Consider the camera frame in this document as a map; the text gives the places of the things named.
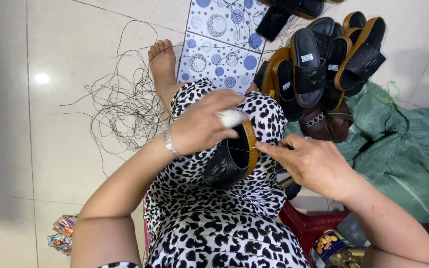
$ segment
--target blue circle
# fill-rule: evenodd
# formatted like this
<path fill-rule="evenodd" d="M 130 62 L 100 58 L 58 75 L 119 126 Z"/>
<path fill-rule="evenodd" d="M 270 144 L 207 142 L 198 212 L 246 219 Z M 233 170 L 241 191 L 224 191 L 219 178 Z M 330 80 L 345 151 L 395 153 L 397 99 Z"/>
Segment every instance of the blue circle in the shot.
<path fill-rule="evenodd" d="M 236 85 L 236 79 L 233 76 L 227 77 L 224 81 L 227 88 L 233 88 Z"/>
<path fill-rule="evenodd" d="M 244 61 L 243 64 L 244 64 L 244 67 L 247 70 L 253 70 L 256 67 L 256 64 L 257 64 L 256 57 L 254 57 L 252 55 L 247 56 L 245 58 L 245 61 Z"/>
<path fill-rule="evenodd" d="M 240 9 L 233 10 L 233 12 L 231 13 L 231 20 L 234 23 L 239 24 L 243 21 L 243 19 L 243 12 Z"/>
<path fill-rule="evenodd" d="M 187 42 L 189 48 L 194 48 L 196 46 L 196 41 L 194 39 L 190 39 Z"/>
<path fill-rule="evenodd" d="M 250 8 L 252 8 L 252 7 L 253 7 L 253 3 L 254 3 L 254 1 L 253 1 L 253 0 L 245 0 L 245 7 L 246 7 L 247 9 L 250 9 Z"/>
<path fill-rule="evenodd" d="M 212 62 L 213 64 L 220 64 L 220 63 L 221 63 L 221 56 L 220 56 L 219 54 L 214 54 L 214 55 L 211 57 L 211 62 Z"/>
<path fill-rule="evenodd" d="M 258 33 L 253 33 L 249 36 L 249 46 L 258 49 L 263 43 L 263 38 Z"/>
<path fill-rule="evenodd" d="M 224 74 L 224 69 L 222 67 L 216 68 L 214 72 L 217 76 L 222 76 Z"/>
<path fill-rule="evenodd" d="M 210 5 L 211 0 L 196 0 L 196 3 L 198 4 L 198 6 L 205 8 Z"/>

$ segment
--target sandal label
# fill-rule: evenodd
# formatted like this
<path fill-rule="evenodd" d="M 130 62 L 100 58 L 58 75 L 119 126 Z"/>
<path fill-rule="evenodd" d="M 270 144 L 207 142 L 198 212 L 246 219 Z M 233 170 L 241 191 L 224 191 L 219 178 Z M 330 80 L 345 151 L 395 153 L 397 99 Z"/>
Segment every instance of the sandal label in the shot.
<path fill-rule="evenodd" d="M 292 82 L 288 82 L 287 84 L 282 86 L 282 90 L 286 90 L 291 86 Z"/>
<path fill-rule="evenodd" d="M 311 61 L 311 60 L 313 60 L 313 59 L 314 59 L 314 57 L 312 56 L 312 54 L 305 55 L 305 56 L 302 56 L 302 57 L 301 57 L 301 60 L 302 60 L 302 62 L 303 62 L 303 63 L 308 62 L 308 61 Z"/>
<path fill-rule="evenodd" d="M 328 70 L 338 71 L 338 65 L 329 64 Z"/>

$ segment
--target white tile floor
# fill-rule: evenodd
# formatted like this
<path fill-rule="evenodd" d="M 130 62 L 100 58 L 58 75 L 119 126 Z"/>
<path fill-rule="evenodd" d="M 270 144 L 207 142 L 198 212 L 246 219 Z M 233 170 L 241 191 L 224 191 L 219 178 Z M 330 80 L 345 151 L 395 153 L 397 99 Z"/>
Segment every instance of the white tile floor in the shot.
<path fill-rule="evenodd" d="M 69 266 L 61 253 L 47 247 L 45 237 L 54 233 L 51 225 L 60 215 L 80 210 L 105 176 L 89 133 L 90 118 L 63 114 L 93 113 L 92 103 L 59 105 L 77 100 L 86 92 L 84 84 L 113 71 L 128 21 L 146 21 L 159 38 L 181 43 L 189 8 L 190 0 L 0 0 L 0 267 Z M 347 0 L 328 4 L 325 14 L 341 21 L 355 10 L 382 15 L 388 24 L 382 48 L 388 60 L 372 81 L 396 82 L 402 107 L 429 107 L 429 3 Z M 290 30 L 307 24 L 294 21 Z M 128 48 L 156 40 L 155 31 L 142 22 L 126 33 Z M 125 71 L 134 64 L 124 65 Z M 50 81 L 35 82 L 39 73 Z M 121 162 L 104 154 L 105 173 Z M 141 223 L 140 208 L 133 217 Z M 144 244 L 142 232 L 137 229 L 139 245 Z"/>

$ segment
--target patterned tile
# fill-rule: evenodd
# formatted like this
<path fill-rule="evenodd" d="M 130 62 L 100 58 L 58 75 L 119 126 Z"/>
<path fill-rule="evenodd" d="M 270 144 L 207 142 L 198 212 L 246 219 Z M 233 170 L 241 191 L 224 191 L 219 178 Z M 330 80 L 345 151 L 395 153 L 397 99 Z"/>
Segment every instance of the patterned tile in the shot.
<path fill-rule="evenodd" d="M 267 7 L 257 0 L 192 0 L 187 32 L 261 53 L 265 40 L 255 29 Z"/>
<path fill-rule="evenodd" d="M 208 77 L 216 87 L 244 93 L 253 82 L 260 58 L 259 53 L 186 33 L 178 82 Z"/>

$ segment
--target bracelet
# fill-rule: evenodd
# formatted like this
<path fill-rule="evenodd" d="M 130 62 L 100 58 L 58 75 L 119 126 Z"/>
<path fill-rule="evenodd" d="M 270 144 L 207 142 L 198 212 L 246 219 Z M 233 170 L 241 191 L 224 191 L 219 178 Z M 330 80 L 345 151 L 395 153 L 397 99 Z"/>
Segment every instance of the bracelet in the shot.
<path fill-rule="evenodd" d="M 165 140 L 165 147 L 168 151 L 170 151 L 170 154 L 172 154 L 176 158 L 181 157 L 180 153 L 173 145 L 172 137 L 170 135 L 170 129 L 163 131 L 163 138 Z"/>

